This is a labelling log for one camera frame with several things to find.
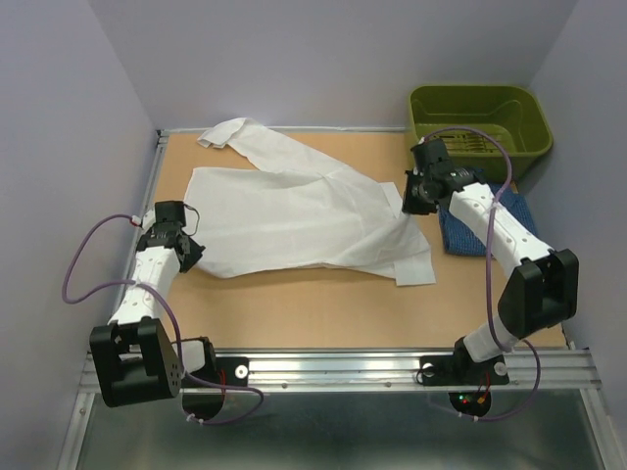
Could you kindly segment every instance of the white wall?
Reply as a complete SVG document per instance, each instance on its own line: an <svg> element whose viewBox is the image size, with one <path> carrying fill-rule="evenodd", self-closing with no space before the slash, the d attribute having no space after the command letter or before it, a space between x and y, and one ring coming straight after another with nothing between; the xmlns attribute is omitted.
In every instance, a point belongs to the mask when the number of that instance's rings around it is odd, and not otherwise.
<svg viewBox="0 0 627 470"><path fill-rule="evenodd" d="M522 186L543 238L579 257L579 312L627 444L627 3L581 0L532 82L555 147Z"/></svg>
<svg viewBox="0 0 627 470"><path fill-rule="evenodd" d="M114 292L65 306L85 231L139 209L151 121L84 0L5 0L0 14L0 467L55 468L91 327ZM77 294L121 275L130 230L103 230Z"/></svg>
<svg viewBox="0 0 627 470"><path fill-rule="evenodd" d="M576 3L89 1L158 128L405 125L418 84L528 84Z"/></svg>

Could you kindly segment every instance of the blue towel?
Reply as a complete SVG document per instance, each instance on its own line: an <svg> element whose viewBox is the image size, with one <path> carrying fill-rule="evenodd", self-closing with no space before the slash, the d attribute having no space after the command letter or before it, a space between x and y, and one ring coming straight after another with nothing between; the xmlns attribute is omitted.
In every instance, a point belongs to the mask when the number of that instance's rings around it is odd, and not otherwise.
<svg viewBox="0 0 627 470"><path fill-rule="evenodd" d="M496 193L500 187L500 184L490 185L490 189L492 189L493 193ZM501 196L501 204L503 204L527 230L538 236L536 225L533 223L533 218L531 218L531 212L522 195L515 194L511 189L507 188ZM464 257L486 256L486 248L463 222L459 221L444 208L440 208L438 216L440 218L440 229L442 231L442 240L444 241L444 251L446 253Z"/></svg>

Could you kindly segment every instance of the white cloth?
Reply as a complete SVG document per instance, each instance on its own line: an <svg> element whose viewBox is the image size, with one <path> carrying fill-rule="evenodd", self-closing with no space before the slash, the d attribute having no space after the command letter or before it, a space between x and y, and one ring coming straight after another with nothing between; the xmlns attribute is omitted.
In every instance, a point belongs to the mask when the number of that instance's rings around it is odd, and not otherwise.
<svg viewBox="0 0 627 470"><path fill-rule="evenodd" d="M247 118L223 122L198 142L229 145L260 171L194 169L185 203L201 219L201 269L222 277L293 267L346 267L431 284L431 252L401 213L393 183L351 167Z"/></svg>

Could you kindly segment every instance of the green bin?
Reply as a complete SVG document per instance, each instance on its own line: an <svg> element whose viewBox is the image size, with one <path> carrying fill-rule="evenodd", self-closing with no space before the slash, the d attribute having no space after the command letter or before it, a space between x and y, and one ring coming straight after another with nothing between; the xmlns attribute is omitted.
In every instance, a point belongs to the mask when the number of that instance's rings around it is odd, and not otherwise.
<svg viewBox="0 0 627 470"><path fill-rule="evenodd" d="M524 88L424 85L411 92L408 149L423 135L451 125L475 127L494 137L511 157L514 179L520 178L553 144L538 101ZM503 156L483 137L465 131L447 131L436 137L444 140L456 165L481 168L488 181L505 181ZM411 152L409 158L413 168Z"/></svg>

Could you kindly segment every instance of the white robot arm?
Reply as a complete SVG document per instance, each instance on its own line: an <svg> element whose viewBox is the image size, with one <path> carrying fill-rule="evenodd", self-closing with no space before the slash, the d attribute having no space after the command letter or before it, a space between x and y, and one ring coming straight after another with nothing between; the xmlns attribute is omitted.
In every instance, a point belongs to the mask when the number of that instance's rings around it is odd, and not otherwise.
<svg viewBox="0 0 627 470"><path fill-rule="evenodd" d="M168 296L174 277L187 272L202 256L205 247L187 235L185 204L166 201L155 204L142 219L133 274L120 307L107 325L95 327L90 335L96 373L103 400L108 406L175 397L181 386L180 360L162 324L164 314L155 297L137 284L145 284L163 298ZM125 358L139 346L141 359ZM200 341L183 345L188 371L205 365L208 355L215 359L211 344Z"/></svg>
<svg viewBox="0 0 627 470"><path fill-rule="evenodd" d="M403 211L428 214L447 208L487 244L494 195L480 173L454 167L441 139L413 149L416 168L408 171ZM496 204L492 254L508 279L493 325L497 339L509 351L532 333L554 326L575 314L579 262L569 250L555 251L532 235L501 204ZM479 385L492 373L503 353L489 322L459 339L452 356L424 385ZM493 377L497 384L505 380Z"/></svg>

